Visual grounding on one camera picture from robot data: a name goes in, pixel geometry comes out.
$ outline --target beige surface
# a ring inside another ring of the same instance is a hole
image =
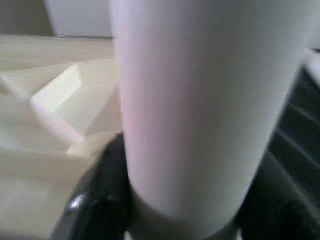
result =
[[[84,138],[74,128],[99,131],[113,123],[112,116],[103,121],[112,114],[100,112],[101,108],[106,104],[117,110],[107,104],[108,99],[114,101],[114,94],[110,84],[102,83],[105,74],[96,72],[99,84],[88,83],[92,73],[86,64],[76,73],[89,78],[85,84],[83,78],[72,77],[53,91],[51,97],[60,107],[57,115],[50,107],[33,104],[32,97],[74,64],[112,56],[111,40],[0,35],[0,236],[5,231],[48,238],[93,161],[89,156],[65,155],[72,143]]]

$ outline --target white wall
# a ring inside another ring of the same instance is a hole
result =
[[[314,32],[314,36],[310,43],[310,46],[315,49],[320,49],[320,20],[316,31]]]
[[[59,37],[111,37],[110,0],[45,0]]]

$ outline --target black object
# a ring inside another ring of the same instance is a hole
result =
[[[84,174],[51,240],[122,240],[129,222],[130,189],[123,135],[110,142]]]
[[[243,240],[320,240],[319,169],[320,90],[302,69],[235,218]],[[130,204],[118,135],[82,177],[50,239],[122,240]]]
[[[244,240],[320,240],[320,90],[302,69],[237,215]]]

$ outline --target white cylindrical object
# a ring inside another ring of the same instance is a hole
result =
[[[145,229],[193,240],[232,220],[319,3],[114,1],[128,174]]]

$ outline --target white tray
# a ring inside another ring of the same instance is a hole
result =
[[[45,109],[35,108],[27,98],[0,95],[0,147],[65,153],[83,140],[69,129]]]
[[[72,65],[72,63],[62,63],[5,72],[2,74],[2,82],[16,95],[31,97]]]
[[[112,60],[79,63],[32,96],[32,104],[81,136],[118,130],[122,123],[116,79]]]
[[[0,149],[0,231],[48,239],[91,159]]]

